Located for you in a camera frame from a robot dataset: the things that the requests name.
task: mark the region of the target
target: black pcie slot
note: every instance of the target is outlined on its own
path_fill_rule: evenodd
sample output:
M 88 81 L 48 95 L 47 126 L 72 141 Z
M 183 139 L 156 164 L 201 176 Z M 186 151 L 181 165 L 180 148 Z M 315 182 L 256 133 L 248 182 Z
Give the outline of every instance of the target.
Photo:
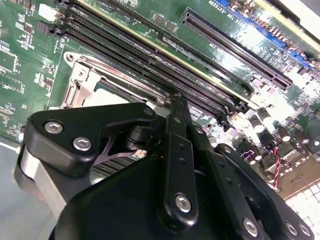
M 152 79 L 156 81 L 161 86 L 161 88 L 164 87 L 167 92 L 181 93 L 198 108 L 203 109 L 209 114 L 216 116 L 220 122 L 226 120 L 226 114 L 223 109 L 217 109 L 216 104 L 208 102 L 206 98 L 201 96 L 201 94 L 197 93 L 194 90 L 190 90 L 190 86 L 181 83 L 177 84 L 177 80 L 165 77 L 162 74 L 158 73 L 156 70 L 151 69 L 150 67 L 143 68 L 138 62 L 134 62 L 132 61 L 132 59 L 128 60 L 124 56 L 121 56 L 119 53 L 107 49 L 105 48 L 105 46 L 101 46 L 100 43 L 97 43 L 93 39 L 88 38 L 76 29 L 67 29 L 65 34 L 68 38 L 78 42 L 86 49 L 92 51 L 98 56 L 110 60 L 110 62 L 113 63 L 113 67 L 115 67 L 119 71 L 126 70 L 126 72 L 131 73 L 133 76 L 145 79 L 147 81 L 150 81 L 150 79 Z
M 276 87 L 285 90 L 292 84 L 292 81 L 277 69 L 272 69 L 262 59 L 258 59 L 257 56 L 239 46 L 233 39 L 193 10 L 188 9 L 186 11 L 182 23 L 213 45 L 223 49 Z
M 156 56 L 154 58 L 155 62 L 153 64 L 159 66 L 163 69 L 165 67 L 165 70 L 167 71 L 168 68 L 178 73 L 180 76 L 176 75 L 177 78 L 184 78 L 188 79 L 189 81 L 192 81 L 195 85 L 198 85 L 199 87 L 205 88 L 208 92 L 212 93 L 212 98 L 215 98 L 215 101 L 220 102 L 221 104 L 225 104 L 225 101 L 229 102 L 230 104 L 234 103 L 234 97 L 230 96 L 228 93 L 220 90 L 215 85 L 213 85 L 211 82 L 208 82 L 198 76 L 196 76 L 193 72 L 191 72 L 189 69 L 182 67 L 178 65 L 176 62 L 172 61 L 162 53 L 158 52 L 153 47 L 147 45 L 146 43 L 141 42 L 140 40 L 135 39 L 133 36 L 129 35 L 128 33 L 123 32 L 119 27 L 107 22 L 105 19 L 101 18 L 97 14 L 88 11 L 87 9 L 84 9 L 84 7 L 80 5 L 73 5 L 71 8 L 73 11 L 73 14 L 71 18 L 73 18 L 75 21 L 78 21 L 80 23 L 85 24 L 87 27 L 94 28 L 99 34 L 105 34 L 105 27 L 115 31 L 116 33 L 119 33 L 119 36 L 121 36 L 121 40 L 119 40 L 119 37 L 113 35 L 113 39 L 117 41 L 117 43 L 122 44 L 123 41 L 126 41 L 131 47 L 136 48 L 140 52 L 144 53 L 148 56 Z M 95 22 L 100 23 L 100 26 L 105 26 L 102 30 L 95 22 L 89 21 L 86 16 L 89 16 L 90 18 L 93 18 Z
M 210 67 L 214 68 L 214 72 L 220 72 L 222 75 L 227 76 L 231 80 L 238 83 L 242 88 L 244 88 L 246 91 L 248 91 L 248 94 L 251 94 L 253 92 L 251 86 L 249 86 L 246 82 L 242 81 L 240 78 L 238 78 L 235 74 L 230 72 L 229 70 L 225 69 L 223 66 L 216 64 L 212 61 L 209 57 L 201 53 L 200 51 L 196 50 L 192 46 L 188 45 L 187 43 L 183 42 L 181 39 L 177 38 L 176 36 L 172 35 L 171 33 L 167 32 L 163 28 L 157 26 L 149 19 L 145 18 L 141 14 L 139 14 L 134 9 L 129 8 L 128 6 L 122 4 L 119 2 L 119 0 L 99 0 L 101 3 L 106 3 L 109 6 L 115 7 L 116 9 L 122 11 L 123 13 L 127 14 L 128 16 L 134 18 L 138 22 L 142 23 L 143 25 L 147 26 L 148 28 L 154 30 L 158 33 L 160 38 L 167 38 L 170 41 L 174 42 L 177 46 L 185 49 L 187 52 L 191 53 L 192 55 L 196 56 L 197 58 L 200 58 L 206 65 L 209 65 Z M 77 3 L 78 5 L 82 6 L 83 8 L 86 8 L 83 6 L 80 2 L 77 2 L 77 0 L 69 0 L 71 3 Z M 278 82 L 276 79 L 270 79 L 268 78 L 270 84 L 278 87 L 281 90 L 285 90 L 287 86 L 283 86 L 282 82 Z
M 211 94 L 208 94 L 203 88 L 192 85 L 190 82 L 178 75 L 176 72 L 168 70 L 167 67 L 161 65 L 153 65 L 154 62 L 150 61 L 144 54 L 136 50 L 135 48 L 129 47 L 125 45 L 123 42 L 115 39 L 113 41 L 113 37 L 109 34 L 106 34 L 103 30 L 97 28 L 94 25 L 91 25 L 87 22 L 87 25 L 79 23 L 77 20 L 73 19 L 72 23 L 69 23 L 72 27 L 79 30 L 83 35 L 86 35 L 87 38 L 92 38 L 95 42 L 103 45 L 104 48 L 109 48 L 110 50 L 114 50 L 118 54 L 120 54 L 123 58 L 127 58 L 135 62 L 137 65 L 140 65 L 144 68 L 150 68 L 154 73 L 158 73 L 162 78 L 173 79 L 174 81 L 178 81 L 180 83 L 184 83 L 185 86 L 188 86 L 190 90 L 195 93 L 201 94 L 202 96 L 206 96 L 206 101 L 211 103 L 211 106 L 216 108 L 216 110 L 221 110 L 227 104 L 225 101 L 214 97 Z

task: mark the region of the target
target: gray surface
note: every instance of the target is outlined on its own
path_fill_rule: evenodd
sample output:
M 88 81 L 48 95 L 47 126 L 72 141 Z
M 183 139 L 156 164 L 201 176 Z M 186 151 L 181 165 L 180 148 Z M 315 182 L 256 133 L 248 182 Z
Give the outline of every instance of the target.
M 310 8 L 315 14 L 320 17 L 320 2 L 319 0 L 300 0 L 308 8 Z
M 56 222 L 50 209 L 16 184 L 18 155 L 0 146 L 0 156 L 0 240 L 47 240 Z

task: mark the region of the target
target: green circuit board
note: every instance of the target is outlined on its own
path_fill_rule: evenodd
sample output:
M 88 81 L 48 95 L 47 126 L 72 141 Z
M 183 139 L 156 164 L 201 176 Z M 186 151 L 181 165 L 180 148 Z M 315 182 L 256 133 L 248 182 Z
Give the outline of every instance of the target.
M 210 1 L 169 0 L 167 4 L 155 0 L 123 0 L 121 2 L 152 24 L 168 32 L 171 31 L 173 36 L 200 51 L 213 63 L 224 67 L 243 82 L 252 85 L 254 94 L 248 95 L 238 82 L 219 77 L 217 72 L 208 69 L 197 59 L 174 47 L 170 41 L 165 42 L 163 38 L 160 39 L 158 33 L 145 24 L 133 18 L 128 19 L 128 16 L 121 11 L 110 11 L 98 0 L 79 1 L 87 8 L 94 9 L 99 15 L 113 21 L 123 30 L 131 31 L 142 41 L 152 43 L 199 75 L 213 81 L 219 87 L 228 89 L 230 93 L 237 94 L 243 100 L 258 103 L 260 106 L 273 105 L 270 110 L 272 116 L 275 116 L 282 125 L 287 126 L 287 130 L 291 133 L 296 129 L 304 129 L 308 122 L 308 115 L 319 107 L 317 92 L 320 90 L 320 84 L 316 79 L 311 80 L 317 68 L 312 67 L 307 75 L 300 76 L 297 71 L 302 65 L 296 59 L 279 52 L 272 42 L 259 36 L 255 29 L 241 22 L 227 8 Z M 33 0 L 28 10 L 24 7 L 22 0 L 2 0 L 0 4 L 0 116 L 2 119 L 0 132 L 1 135 L 18 141 L 20 126 L 25 124 L 30 114 L 60 107 L 72 71 L 63 60 L 63 54 L 67 51 L 89 55 L 93 53 L 66 37 L 45 36 L 36 30 L 37 21 L 44 21 L 38 13 L 39 5 L 48 4 L 47 2 Z M 188 8 L 208 19 L 233 39 L 285 73 L 293 80 L 293 84 L 286 91 L 275 89 L 272 93 L 270 93 L 270 87 L 263 88 L 252 84 L 252 78 L 255 75 L 250 69 L 236 59 L 232 59 L 221 49 L 212 47 L 210 42 L 182 24 L 182 18 Z M 257 36 L 259 41 L 248 37 L 252 35 Z M 292 41 L 296 41 L 304 51 L 315 51 L 315 48 L 300 41 L 299 36 L 292 36 Z M 200 109 L 193 108 L 191 115 L 205 128 L 208 124 L 213 125 L 205 130 L 209 136 L 217 137 L 220 142 L 231 141 L 234 137 L 226 137 L 221 128 L 215 127 L 216 121 L 213 116 Z

